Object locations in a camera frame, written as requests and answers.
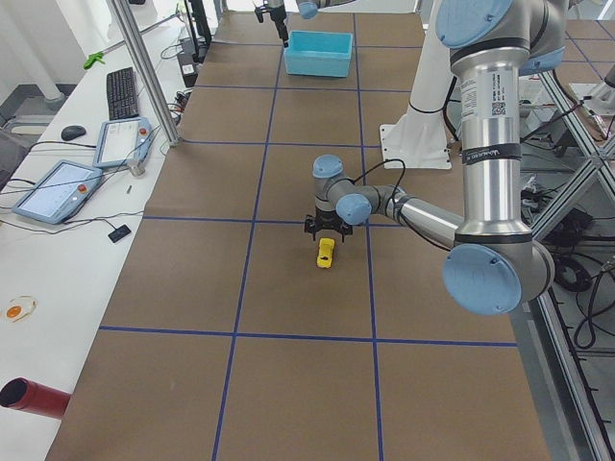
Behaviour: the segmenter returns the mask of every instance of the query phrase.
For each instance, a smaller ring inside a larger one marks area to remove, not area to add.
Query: black mouse
[[[76,137],[83,136],[87,131],[80,125],[71,125],[61,131],[60,137],[63,141],[72,141]]]

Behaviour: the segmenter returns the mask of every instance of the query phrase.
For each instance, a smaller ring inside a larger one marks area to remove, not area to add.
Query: white desk
[[[160,51],[177,40],[181,28],[182,23],[173,19],[145,36],[168,102],[174,100],[176,91],[184,89],[184,82],[177,61],[161,60]],[[60,140],[63,127],[82,125],[87,135],[74,142],[96,144],[100,126],[108,119],[106,75],[132,65],[125,47],[106,55],[105,62],[87,71],[41,140]],[[137,90],[141,90],[138,76],[136,82]],[[153,128],[159,124],[145,91],[139,94],[139,108]],[[164,162],[162,152],[166,145],[164,133],[159,133],[145,163],[145,174],[139,178],[128,171],[113,175],[75,219],[143,210]],[[91,165],[93,150],[54,144],[36,146],[14,177],[37,181],[63,158]],[[3,192],[12,190],[6,187]],[[20,195],[0,195],[0,206],[12,206]],[[11,213],[2,214],[2,219],[33,229],[62,228]],[[0,386],[23,376],[73,391],[140,220],[140,216],[111,219],[115,226],[127,224],[133,231],[116,244],[107,238],[112,228],[104,222],[57,235],[0,226],[0,304],[5,307],[23,295],[38,300],[37,309],[29,317],[15,324],[0,322]],[[0,459],[41,461],[60,421],[0,408],[0,426]]]

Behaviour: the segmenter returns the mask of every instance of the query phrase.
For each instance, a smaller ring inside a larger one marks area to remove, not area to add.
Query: black keyboard
[[[109,120],[138,117],[135,74],[132,67],[107,74],[107,103]]]

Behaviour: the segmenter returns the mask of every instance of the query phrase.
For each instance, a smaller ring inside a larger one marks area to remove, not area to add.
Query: red cup
[[[7,383],[0,391],[0,405],[36,415],[62,419],[70,394],[43,386],[25,377]]]

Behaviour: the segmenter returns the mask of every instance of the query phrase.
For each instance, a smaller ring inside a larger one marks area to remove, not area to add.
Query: teal plastic container
[[[288,74],[348,77],[353,35],[292,31],[284,49]]]

